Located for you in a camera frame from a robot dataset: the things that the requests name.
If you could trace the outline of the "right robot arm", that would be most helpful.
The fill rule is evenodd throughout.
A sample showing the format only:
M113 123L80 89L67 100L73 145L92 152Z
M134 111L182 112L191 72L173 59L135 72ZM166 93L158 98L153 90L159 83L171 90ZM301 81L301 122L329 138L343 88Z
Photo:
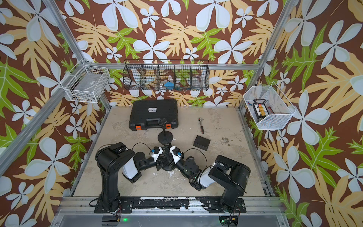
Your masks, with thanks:
M246 186L251 170L245 164L239 163L225 156L217 156L214 164L201 170L194 158L182 160L175 158L175 166L182 175L190 181L190 185L200 191L213 183L224 188L220 198L220 206L224 211L233 212L237 199L246 193Z

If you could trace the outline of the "black round base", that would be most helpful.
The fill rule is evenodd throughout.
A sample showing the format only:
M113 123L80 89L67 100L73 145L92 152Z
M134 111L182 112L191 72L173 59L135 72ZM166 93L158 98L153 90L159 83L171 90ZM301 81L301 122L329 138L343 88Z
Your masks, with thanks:
M169 131L163 131L158 134L158 141L160 144L170 144L173 141L173 134Z
M162 163L162 169L165 171L172 171L175 169L175 163L169 162L168 160L166 160Z

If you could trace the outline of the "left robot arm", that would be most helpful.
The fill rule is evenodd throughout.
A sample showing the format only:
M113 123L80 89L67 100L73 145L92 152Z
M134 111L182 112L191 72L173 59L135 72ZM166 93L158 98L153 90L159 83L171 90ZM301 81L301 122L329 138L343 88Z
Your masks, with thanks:
M155 167L162 169L167 158L162 154L162 149L155 147L151 150L152 157L146 158L142 152L135 153L119 142L100 149L95 160L102 177L102 191L95 205L95 213L131 213L135 199L121 197L118 189L118 176L122 171L123 176L131 183L141 177L141 171Z

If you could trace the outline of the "black stand pole with clip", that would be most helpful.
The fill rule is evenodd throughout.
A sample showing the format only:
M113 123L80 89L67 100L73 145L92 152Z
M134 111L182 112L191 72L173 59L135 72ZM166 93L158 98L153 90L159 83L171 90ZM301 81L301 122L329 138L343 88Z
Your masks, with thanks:
M158 122L161 125L161 128L163 130L163 133L165 134L166 133L166 119L165 118L159 119Z

